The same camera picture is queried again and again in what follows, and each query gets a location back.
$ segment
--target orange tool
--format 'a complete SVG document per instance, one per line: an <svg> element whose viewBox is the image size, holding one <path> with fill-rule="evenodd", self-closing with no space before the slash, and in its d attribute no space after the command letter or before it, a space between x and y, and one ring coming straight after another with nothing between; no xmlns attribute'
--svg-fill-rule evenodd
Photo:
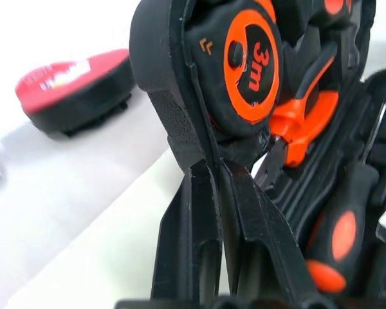
<svg viewBox="0 0 386 309"><path fill-rule="evenodd" d="M310 143L331 120L339 99L337 91L321 91L310 111L307 111L307 104L319 80L335 60L336 53L336 43L325 45L307 70L295 98L279 105L273 112L270 129L276 138L275 145L255 177L256 183L262 189L274 182L284 165L300 165Z"/></svg>
<svg viewBox="0 0 386 309"><path fill-rule="evenodd" d="M345 290L362 251L367 200L379 180L378 171L367 165L366 159L385 111L386 102L381 106L362 159L345 166L345 178L325 206L309 240L306 263L317 288L323 292L337 294Z"/></svg>

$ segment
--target screwdriver handle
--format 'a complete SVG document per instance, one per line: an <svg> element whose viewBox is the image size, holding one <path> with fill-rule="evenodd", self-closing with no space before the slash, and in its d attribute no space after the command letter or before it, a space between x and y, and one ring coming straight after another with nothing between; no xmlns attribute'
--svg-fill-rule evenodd
<svg viewBox="0 0 386 309"><path fill-rule="evenodd" d="M345 178L324 208L306 250L306 263L319 290L342 292L353 276L363 243L365 209L378 171L359 161L345 167Z"/></svg>

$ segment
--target orange screwdriver handle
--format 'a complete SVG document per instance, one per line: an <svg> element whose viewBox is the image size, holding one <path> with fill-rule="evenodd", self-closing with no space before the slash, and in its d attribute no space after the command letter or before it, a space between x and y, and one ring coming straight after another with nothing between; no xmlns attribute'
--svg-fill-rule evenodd
<svg viewBox="0 0 386 309"><path fill-rule="evenodd" d="M327 126L335 112L339 99L336 91L321 91L313 109L306 114L306 104L323 74L335 60L337 45L327 44L319 58L311 65L297 91L295 98L278 106L270 119L271 133L288 143L286 165L300 165L309 144Z"/></svg>
<svg viewBox="0 0 386 309"><path fill-rule="evenodd" d="M366 204L379 180L378 171L359 161L345 168L346 176L329 200L306 249L306 263L322 292L343 292L362 251Z"/></svg>

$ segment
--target black tool holder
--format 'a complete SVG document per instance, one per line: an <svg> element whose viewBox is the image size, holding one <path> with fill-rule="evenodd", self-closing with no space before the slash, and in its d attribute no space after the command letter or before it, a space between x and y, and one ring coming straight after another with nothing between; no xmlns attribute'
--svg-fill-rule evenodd
<svg viewBox="0 0 386 309"><path fill-rule="evenodd" d="M288 221L248 172L266 152L269 133L260 129L253 136L229 139L207 117L183 29L196 5L223 2L143 0L134 16L130 42L134 77L149 94L185 177L161 221L151 300L120 301L116 308L386 308L386 300L332 301L317 292ZM354 72L331 72L340 75L346 88L359 84L367 56L374 1L363 7L356 38L362 60ZM297 15L301 13L294 13L306 29L303 17ZM343 46L343 32L329 35ZM346 61L342 55L343 49L337 57L340 67ZM231 293L226 297L217 296L222 244Z"/></svg>

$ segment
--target black screwdriver handle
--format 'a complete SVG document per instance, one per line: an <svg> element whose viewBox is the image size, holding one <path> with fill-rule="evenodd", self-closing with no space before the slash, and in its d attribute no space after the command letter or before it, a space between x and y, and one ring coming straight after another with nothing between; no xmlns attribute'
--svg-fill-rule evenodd
<svg viewBox="0 0 386 309"><path fill-rule="evenodd" d="M345 178L320 215L306 250L306 263L317 288L342 292L362 249L365 208L378 171L361 162L345 167Z"/></svg>

